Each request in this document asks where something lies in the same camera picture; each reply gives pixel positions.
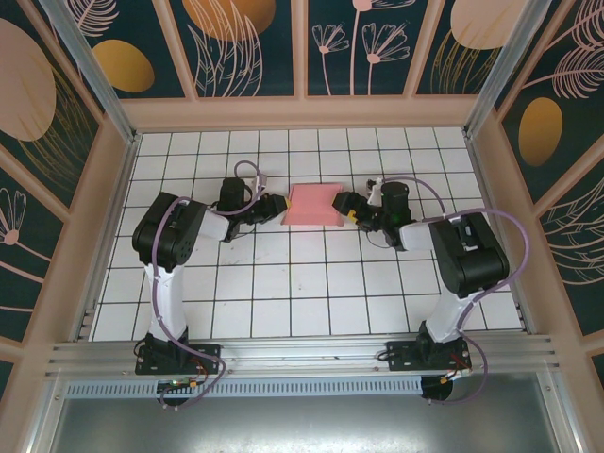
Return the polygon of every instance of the pink towel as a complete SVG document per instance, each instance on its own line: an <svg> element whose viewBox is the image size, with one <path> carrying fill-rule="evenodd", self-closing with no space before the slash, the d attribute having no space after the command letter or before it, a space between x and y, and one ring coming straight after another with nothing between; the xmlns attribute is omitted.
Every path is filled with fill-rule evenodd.
<svg viewBox="0 0 604 453"><path fill-rule="evenodd" d="M290 208L282 225L320 225L343 227L344 218L331 204L342 184L294 184Z"/></svg>

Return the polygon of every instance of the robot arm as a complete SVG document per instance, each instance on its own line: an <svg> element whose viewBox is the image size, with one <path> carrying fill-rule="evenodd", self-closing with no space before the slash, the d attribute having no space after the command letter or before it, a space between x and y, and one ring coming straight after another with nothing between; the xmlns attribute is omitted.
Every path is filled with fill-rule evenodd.
<svg viewBox="0 0 604 453"><path fill-rule="evenodd" d="M253 225L264 223L287 209L286 199L280 195L263 193L249 209L242 210L247 204L244 192L247 186L242 179L226 178L215 204L219 210L238 211L228 217L218 215L207 205L194 200L182 202L170 214L168 222L159 237L157 262L159 267L157 303L161 320L168 331L182 344L188 344L187 321L184 312L183 266L191 257L197 237L203 235L216 241L230 242L239 232L243 223ZM134 231L132 246L144 264L150 286L154 279L151 263L153 242L161 218L176 200L175 195L160 193ZM178 373L183 369L189 354L169 341L159 326L155 313L151 316L150 327L142 346L146 361L164 366L155 366L158 370L171 370Z"/></svg>
<svg viewBox="0 0 604 453"><path fill-rule="evenodd" d="M409 188L402 182L369 180L367 189L369 199L358 193L339 193L333 207L363 231L382 231L386 243L397 251L433 251L444 287L420 335L427 333L433 344L454 342L475 296L510 272L495 235L480 213L433 222L412 220Z"/></svg>
<svg viewBox="0 0 604 453"><path fill-rule="evenodd" d="M405 225L399 234L406 250L434 252L445 287L426 328L435 343L456 340L476 295L495 286L510 272L501 246L480 213Z"/></svg>

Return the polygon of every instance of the ventilation slot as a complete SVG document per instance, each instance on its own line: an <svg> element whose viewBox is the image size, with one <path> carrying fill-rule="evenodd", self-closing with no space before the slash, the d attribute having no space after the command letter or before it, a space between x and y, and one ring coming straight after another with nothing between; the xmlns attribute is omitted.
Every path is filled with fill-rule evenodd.
<svg viewBox="0 0 604 453"><path fill-rule="evenodd" d="M158 381L75 381L67 387L67 398L157 398ZM198 395L206 387L177 389L166 398ZM335 396L354 394L420 394L420 377L342 377L290 379L226 379L208 397Z"/></svg>

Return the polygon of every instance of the white tile floor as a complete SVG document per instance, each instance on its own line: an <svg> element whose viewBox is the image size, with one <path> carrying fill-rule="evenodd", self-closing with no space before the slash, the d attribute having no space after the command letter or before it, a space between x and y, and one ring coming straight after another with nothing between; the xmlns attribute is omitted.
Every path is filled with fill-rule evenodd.
<svg viewBox="0 0 604 453"><path fill-rule="evenodd" d="M150 293L131 235L159 191L210 204L242 159L260 163L271 193L295 183L339 182L364 193L368 178L415 173L448 210L482 207L461 130L447 127L300 129L146 134L132 174L91 340L137 340ZM440 214L409 183L413 217ZM442 283L430 252L382 249L356 226L282 226L281 218L233 243L199 238L184 274L193 339L416 331ZM509 291L486 297L466 329L520 329Z"/></svg>

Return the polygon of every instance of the black mounting plate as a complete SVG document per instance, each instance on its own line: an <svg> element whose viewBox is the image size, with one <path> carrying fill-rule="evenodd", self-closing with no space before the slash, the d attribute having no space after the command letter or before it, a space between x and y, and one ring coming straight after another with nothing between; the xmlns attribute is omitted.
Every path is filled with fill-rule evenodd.
<svg viewBox="0 0 604 453"><path fill-rule="evenodd" d="M442 371L445 374L448 370L459 368L451 354L455 354L468 368L472 368L468 343L462 338L435 345L442 349L431 354L428 361L422 361L417 350L417 341L386 343L385 354L388 355L390 371Z"/></svg>
<svg viewBox="0 0 604 453"><path fill-rule="evenodd" d="M214 357L220 357L219 344L188 344L188 347L195 351L203 352ZM142 344L138 351L138 359L134 373L137 376L158 376L158 375L197 375L197 363L195 361L187 361L184 366L178 366L176 361L169 360L166 357L151 355L149 349ZM199 359L201 364L206 369L209 375L218 374L218 363L209 359Z"/></svg>

